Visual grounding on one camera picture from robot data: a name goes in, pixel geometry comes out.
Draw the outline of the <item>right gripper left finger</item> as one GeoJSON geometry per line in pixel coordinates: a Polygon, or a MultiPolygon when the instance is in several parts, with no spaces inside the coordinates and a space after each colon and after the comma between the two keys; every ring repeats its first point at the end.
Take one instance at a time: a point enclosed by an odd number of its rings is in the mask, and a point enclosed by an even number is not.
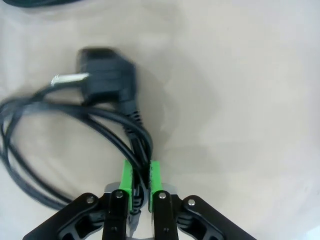
{"type": "Polygon", "coordinates": [[[25,240],[85,240],[103,229],[103,240],[124,240],[131,208],[132,166],[126,160],[119,187],[101,197],[84,193],[44,221],[25,240]]]}

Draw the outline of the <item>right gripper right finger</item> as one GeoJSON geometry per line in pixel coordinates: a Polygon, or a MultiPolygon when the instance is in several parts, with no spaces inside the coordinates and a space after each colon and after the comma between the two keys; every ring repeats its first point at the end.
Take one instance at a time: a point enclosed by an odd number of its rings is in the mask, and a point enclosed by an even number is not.
{"type": "Polygon", "coordinates": [[[155,240],[178,240],[178,231],[194,240],[255,239],[201,197],[189,195],[180,199],[166,191],[158,161],[152,161],[149,167],[149,189],[155,240]]]}

